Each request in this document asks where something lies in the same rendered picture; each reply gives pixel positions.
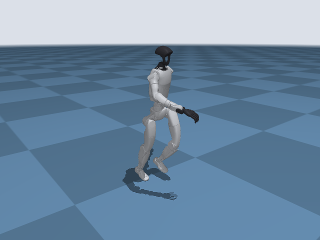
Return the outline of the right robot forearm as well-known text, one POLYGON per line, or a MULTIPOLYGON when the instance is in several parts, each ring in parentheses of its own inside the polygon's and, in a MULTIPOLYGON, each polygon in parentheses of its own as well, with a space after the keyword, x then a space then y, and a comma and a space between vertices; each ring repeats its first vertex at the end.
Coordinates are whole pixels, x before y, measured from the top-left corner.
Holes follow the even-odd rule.
MULTIPOLYGON (((183 107, 181 105, 178 105, 170 100, 168 100, 166 97, 164 97, 161 93, 155 94, 155 99, 158 100, 163 107, 167 107, 171 111, 176 112, 176 109, 182 110, 183 107)), ((176 112, 178 113, 178 112, 176 112)), ((179 114, 179 113, 178 113, 179 114)))

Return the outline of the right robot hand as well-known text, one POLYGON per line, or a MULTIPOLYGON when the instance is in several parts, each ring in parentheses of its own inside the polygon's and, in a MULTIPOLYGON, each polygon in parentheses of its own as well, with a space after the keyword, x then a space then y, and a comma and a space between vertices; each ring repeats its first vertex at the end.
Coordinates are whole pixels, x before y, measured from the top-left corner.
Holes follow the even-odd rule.
POLYGON ((192 119, 194 119, 195 123, 199 121, 199 115, 197 113, 195 113, 194 110, 191 109, 185 109, 185 107, 183 107, 183 109, 176 109, 176 112, 179 114, 185 114, 188 117, 191 117, 192 119))

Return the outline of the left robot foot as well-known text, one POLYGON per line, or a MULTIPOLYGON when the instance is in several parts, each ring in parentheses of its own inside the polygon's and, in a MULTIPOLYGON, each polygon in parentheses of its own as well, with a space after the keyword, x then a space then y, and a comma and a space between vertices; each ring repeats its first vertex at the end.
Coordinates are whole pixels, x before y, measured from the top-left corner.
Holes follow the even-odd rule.
POLYGON ((163 162, 160 162, 160 160, 159 160, 160 163, 158 163, 157 159, 158 159, 158 157, 155 157, 155 158, 153 159, 153 162, 157 165, 157 167, 158 167, 163 173, 167 173, 167 172, 168 172, 168 168, 164 165, 163 162))

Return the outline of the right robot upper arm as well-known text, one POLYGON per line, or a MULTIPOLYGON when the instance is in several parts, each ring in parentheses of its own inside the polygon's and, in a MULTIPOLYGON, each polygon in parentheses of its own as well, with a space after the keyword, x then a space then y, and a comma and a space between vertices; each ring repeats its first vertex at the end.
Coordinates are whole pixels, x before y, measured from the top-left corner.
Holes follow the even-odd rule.
POLYGON ((160 103, 156 98, 155 95, 158 93, 159 91, 159 84, 158 84, 158 80, 159 80, 159 76, 157 74, 157 72, 153 72, 151 73, 148 77, 148 82, 150 84, 150 88, 151 88, 151 93, 152 93, 152 98, 156 103, 160 103))

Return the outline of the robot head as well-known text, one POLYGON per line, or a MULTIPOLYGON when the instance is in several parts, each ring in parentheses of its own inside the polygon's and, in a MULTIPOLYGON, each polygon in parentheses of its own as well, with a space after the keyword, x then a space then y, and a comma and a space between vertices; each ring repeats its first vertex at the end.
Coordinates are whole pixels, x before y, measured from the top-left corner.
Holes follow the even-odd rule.
POLYGON ((170 63, 170 56, 173 53, 173 51, 167 47, 167 46, 159 46, 156 50, 155 50, 155 54, 160 55, 162 57, 161 62, 158 63, 158 65, 154 68, 154 69, 158 69, 159 67, 163 67, 160 70, 166 71, 167 68, 165 66, 167 66, 170 63), (168 56, 167 61, 165 60, 165 57, 168 56))

